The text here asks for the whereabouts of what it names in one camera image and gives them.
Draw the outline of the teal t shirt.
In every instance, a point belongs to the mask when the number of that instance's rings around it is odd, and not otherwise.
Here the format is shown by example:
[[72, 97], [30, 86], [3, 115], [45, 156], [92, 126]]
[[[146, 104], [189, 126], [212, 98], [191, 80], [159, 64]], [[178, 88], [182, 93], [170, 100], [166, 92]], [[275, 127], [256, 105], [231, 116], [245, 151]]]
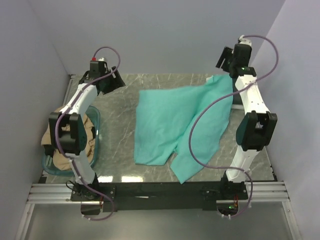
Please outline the teal t shirt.
[[228, 75], [215, 75], [214, 79], [199, 86], [139, 92], [133, 154], [136, 164], [162, 166], [176, 153], [170, 168], [181, 184], [203, 169], [220, 148], [233, 103], [229, 96], [201, 114], [213, 101], [233, 92]]

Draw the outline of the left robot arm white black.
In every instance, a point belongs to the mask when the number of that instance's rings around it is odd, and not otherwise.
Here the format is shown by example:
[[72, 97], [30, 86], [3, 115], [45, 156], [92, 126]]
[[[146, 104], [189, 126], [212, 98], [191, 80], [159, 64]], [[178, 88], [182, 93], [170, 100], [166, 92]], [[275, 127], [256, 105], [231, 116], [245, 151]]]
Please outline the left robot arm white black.
[[82, 195], [88, 201], [100, 195], [97, 175], [90, 166], [86, 155], [87, 133], [83, 118], [96, 97], [124, 87], [125, 83], [118, 68], [108, 68], [104, 59], [92, 58], [89, 70], [79, 81], [75, 94], [59, 112], [49, 115], [51, 145], [70, 161], [76, 182], [84, 185]]

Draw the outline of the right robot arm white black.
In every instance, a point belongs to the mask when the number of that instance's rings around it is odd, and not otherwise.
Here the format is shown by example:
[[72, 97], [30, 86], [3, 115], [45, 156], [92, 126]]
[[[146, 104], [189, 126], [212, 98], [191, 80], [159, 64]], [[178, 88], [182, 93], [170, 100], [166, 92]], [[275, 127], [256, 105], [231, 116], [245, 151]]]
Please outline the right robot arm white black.
[[244, 108], [244, 117], [235, 134], [236, 153], [219, 187], [221, 197], [226, 200], [245, 192], [245, 172], [258, 153], [269, 145], [278, 121], [277, 115], [266, 107], [256, 71], [249, 66], [251, 52], [251, 42], [240, 40], [234, 48], [225, 47], [216, 64], [217, 68], [229, 73], [234, 83], [234, 93], [240, 96]]

